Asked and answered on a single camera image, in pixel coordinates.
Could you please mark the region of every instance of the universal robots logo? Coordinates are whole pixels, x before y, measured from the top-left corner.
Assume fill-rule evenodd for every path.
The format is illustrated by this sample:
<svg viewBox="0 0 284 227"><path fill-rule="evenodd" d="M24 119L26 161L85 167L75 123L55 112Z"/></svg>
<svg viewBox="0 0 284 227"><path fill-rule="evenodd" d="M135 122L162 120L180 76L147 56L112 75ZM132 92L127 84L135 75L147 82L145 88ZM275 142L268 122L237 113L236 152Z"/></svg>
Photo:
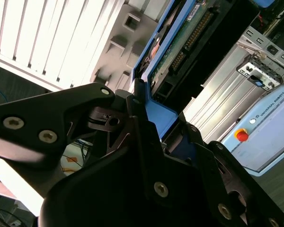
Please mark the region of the universal robots logo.
<svg viewBox="0 0 284 227"><path fill-rule="evenodd" d="M284 92L282 92L260 115L256 115L256 118L264 116L267 111L276 104L276 102L279 101L279 99L284 95Z"/></svg>

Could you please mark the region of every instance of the emergency stop button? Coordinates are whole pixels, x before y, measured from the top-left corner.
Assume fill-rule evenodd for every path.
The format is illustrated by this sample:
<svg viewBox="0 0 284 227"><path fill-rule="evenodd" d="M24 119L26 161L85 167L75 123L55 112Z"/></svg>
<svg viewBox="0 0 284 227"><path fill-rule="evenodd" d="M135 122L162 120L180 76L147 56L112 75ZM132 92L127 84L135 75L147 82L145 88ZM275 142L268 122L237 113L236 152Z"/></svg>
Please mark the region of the emergency stop button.
<svg viewBox="0 0 284 227"><path fill-rule="evenodd" d="M239 129L235 132L235 138L240 142L245 142L248 140L248 134L246 129Z"/></svg>

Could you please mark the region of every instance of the green circuit board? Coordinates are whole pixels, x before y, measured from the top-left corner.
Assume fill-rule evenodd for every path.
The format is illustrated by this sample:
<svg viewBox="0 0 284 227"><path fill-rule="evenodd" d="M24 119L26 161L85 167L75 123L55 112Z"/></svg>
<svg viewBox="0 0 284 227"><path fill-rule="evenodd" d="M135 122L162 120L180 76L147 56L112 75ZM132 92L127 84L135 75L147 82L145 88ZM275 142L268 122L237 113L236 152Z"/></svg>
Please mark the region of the green circuit board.
<svg viewBox="0 0 284 227"><path fill-rule="evenodd" d="M178 57L181 58L180 50L187 44L190 36L200 24L200 20L204 18L206 12L208 13L208 8L212 6L214 2L215 0L207 0L206 4L196 4L193 7L191 13L152 73L151 81L156 81L171 64L177 63Z"/></svg>

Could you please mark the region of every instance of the orange object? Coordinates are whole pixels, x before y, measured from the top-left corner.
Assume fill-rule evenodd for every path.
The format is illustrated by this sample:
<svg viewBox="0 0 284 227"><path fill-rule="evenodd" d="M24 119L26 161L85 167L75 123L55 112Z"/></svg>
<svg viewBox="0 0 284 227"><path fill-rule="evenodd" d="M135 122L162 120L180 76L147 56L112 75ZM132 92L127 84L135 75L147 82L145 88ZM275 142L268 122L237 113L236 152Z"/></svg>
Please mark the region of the orange object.
<svg viewBox="0 0 284 227"><path fill-rule="evenodd" d="M67 157L66 160L67 162L77 162L78 161L76 157Z"/></svg>
<svg viewBox="0 0 284 227"><path fill-rule="evenodd" d="M239 129L235 132L235 138L240 142L245 142L248 140L248 134L246 129Z"/></svg>

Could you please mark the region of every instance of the floor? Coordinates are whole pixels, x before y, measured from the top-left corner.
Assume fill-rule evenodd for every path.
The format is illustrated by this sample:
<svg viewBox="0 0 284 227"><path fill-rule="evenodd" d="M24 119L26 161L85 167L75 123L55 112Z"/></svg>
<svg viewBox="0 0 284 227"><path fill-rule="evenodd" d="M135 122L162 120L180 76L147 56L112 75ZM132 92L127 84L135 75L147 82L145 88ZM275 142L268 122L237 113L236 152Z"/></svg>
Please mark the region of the floor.
<svg viewBox="0 0 284 227"><path fill-rule="evenodd" d="M255 180L284 212L284 159Z"/></svg>

